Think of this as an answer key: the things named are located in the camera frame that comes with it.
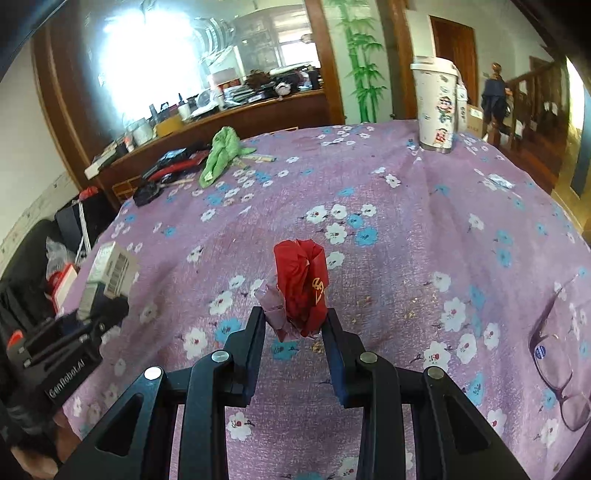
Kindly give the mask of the clear plastic bag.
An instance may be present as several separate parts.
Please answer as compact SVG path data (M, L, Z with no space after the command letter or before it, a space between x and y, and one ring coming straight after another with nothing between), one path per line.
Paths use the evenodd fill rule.
M46 238L46 279L59 273L66 268L67 265L73 264L75 255L69 251L66 246L60 242L52 240L50 237Z

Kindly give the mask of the black and red tool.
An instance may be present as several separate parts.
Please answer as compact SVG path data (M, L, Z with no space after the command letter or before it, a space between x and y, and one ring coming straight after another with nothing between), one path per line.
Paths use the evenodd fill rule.
M140 177L132 199L137 207L151 203L161 195L163 189L180 179L186 172L195 172L197 167L207 159L209 150L198 150L197 147L171 150L162 155Z

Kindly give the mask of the eyeglasses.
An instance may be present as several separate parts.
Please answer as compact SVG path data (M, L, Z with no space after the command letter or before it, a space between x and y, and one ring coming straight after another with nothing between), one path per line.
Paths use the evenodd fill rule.
M581 276L556 284L533 327L529 352L544 385L552 391L565 427L577 432L590 421L590 390L581 386L576 356L583 345L584 307L577 299Z

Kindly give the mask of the black shopping bag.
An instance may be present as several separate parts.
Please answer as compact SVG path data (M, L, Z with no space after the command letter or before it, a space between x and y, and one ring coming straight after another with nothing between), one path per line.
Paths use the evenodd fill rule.
M55 215L63 244L72 253L85 246L84 233L93 246L115 218L116 211L102 190L95 186L79 193Z

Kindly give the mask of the purple floral tablecloth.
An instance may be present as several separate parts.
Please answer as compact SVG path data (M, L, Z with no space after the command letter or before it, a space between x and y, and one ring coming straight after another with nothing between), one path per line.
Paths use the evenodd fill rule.
M125 202L100 237L138 270L128 317L65 404L85 436L147 367L220 349L253 307L335 309L392 364L444 370L533 479L589 425L590 249L568 214L491 145L423 149L413 122L249 140L264 162Z

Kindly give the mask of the white medicine box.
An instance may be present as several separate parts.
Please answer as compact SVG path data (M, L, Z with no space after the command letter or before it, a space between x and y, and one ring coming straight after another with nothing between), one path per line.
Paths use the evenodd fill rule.
M115 241L103 244L90 268L77 309L77 318L90 319L112 301L127 300L137 273L137 260L131 252Z

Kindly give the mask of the white cartoon paper cup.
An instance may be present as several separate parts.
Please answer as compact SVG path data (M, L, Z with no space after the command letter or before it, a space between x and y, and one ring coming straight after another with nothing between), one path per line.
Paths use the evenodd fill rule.
M419 142L425 149L449 152L457 119L461 75L448 59L417 56L410 66L417 99Z

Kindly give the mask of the red wrapper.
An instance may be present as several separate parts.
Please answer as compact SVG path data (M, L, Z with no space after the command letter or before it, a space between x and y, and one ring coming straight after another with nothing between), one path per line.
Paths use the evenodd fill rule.
M273 254L287 321L303 337L318 333L328 315L325 249L312 240L284 240L273 247Z

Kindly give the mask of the green cloth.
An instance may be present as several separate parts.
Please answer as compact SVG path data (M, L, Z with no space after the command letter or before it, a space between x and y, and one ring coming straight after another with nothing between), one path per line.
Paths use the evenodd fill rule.
M212 138L211 151L208 153L204 171L199 177L200 187L207 188L214 184L235 158L254 152L256 148L242 145L235 129L229 126L222 127Z

